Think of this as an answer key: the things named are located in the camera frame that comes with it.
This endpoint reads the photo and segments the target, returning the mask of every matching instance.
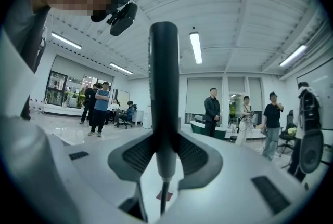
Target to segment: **vent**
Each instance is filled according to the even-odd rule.
[[[87,152],[84,152],[84,151],[81,151],[81,152],[78,152],[78,153],[73,153],[73,154],[69,154],[69,158],[71,160],[78,160],[78,159],[81,159],[85,156],[88,156],[89,154]]]

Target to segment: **cable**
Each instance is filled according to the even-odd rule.
[[[165,207],[167,206],[168,199],[168,190],[169,190],[169,182],[163,182],[162,185],[162,193],[161,193],[161,216],[165,212]]]

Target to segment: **white floor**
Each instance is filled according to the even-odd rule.
[[[121,136],[128,136],[135,139],[149,132],[149,130],[142,128],[141,125],[133,125],[132,128],[128,127],[128,129],[125,129],[125,127],[123,126],[120,128],[115,128],[112,123],[109,123],[108,125],[105,125],[103,127],[102,137],[98,138],[97,135],[87,135],[90,131],[90,126],[87,122],[84,122],[82,125],[80,125],[80,118],[60,117],[35,113],[31,115],[31,122],[38,124],[38,126],[44,129],[47,134],[54,134],[56,136],[59,136],[64,142],[69,145],[91,143],[101,140],[112,140]],[[189,131],[189,129],[190,128],[182,128],[184,132]],[[244,147],[251,148],[258,154],[261,154],[264,147],[264,140],[247,140]],[[276,152],[272,163],[278,169],[281,169],[282,166],[285,166],[289,163],[290,155],[291,151],[279,157],[279,153]],[[302,184],[304,185],[305,183],[307,183],[309,188],[315,188],[320,183],[322,177],[327,171],[327,168],[327,165],[321,163],[315,172],[306,176]],[[171,200],[167,202],[167,209],[177,198],[178,182],[182,178],[182,165],[180,160],[177,159],[176,173],[169,187],[169,192],[171,192],[173,195],[171,197]],[[162,187],[162,181],[157,171],[155,156],[145,170],[141,179],[141,184],[145,209],[149,218],[149,223],[154,223],[160,218],[160,201],[156,198],[156,196],[159,194]]]

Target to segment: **office chair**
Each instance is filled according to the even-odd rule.
[[[137,109],[137,106],[136,106],[136,105],[133,105],[133,107],[134,107],[134,112],[133,112],[133,115],[134,115],[134,113],[135,113],[135,111],[136,111],[136,109]],[[133,125],[129,123],[129,121],[127,120],[127,118],[126,118],[125,120],[122,120],[122,122],[120,122],[120,123],[116,126],[116,128],[119,128],[119,126],[121,126],[121,125],[124,125],[124,126],[125,126],[125,129],[127,129],[127,126],[131,126],[131,127],[133,127]]]
[[[285,143],[278,145],[277,147],[281,147],[280,157],[282,154],[285,153],[286,149],[289,148],[293,150],[293,143],[292,141],[295,140],[295,136],[291,136],[288,134],[288,129],[295,128],[296,125],[293,123],[293,111],[289,111],[289,114],[287,115],[287,125],[286,129],[282,131],[283,127],[281,127],[281,134],[280,139],[285,140]]]

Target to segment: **whiteboard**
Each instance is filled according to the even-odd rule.
[[[333,59],[297,78],[307,82],[319,95],[322,105],[322,129],[333,130]]]

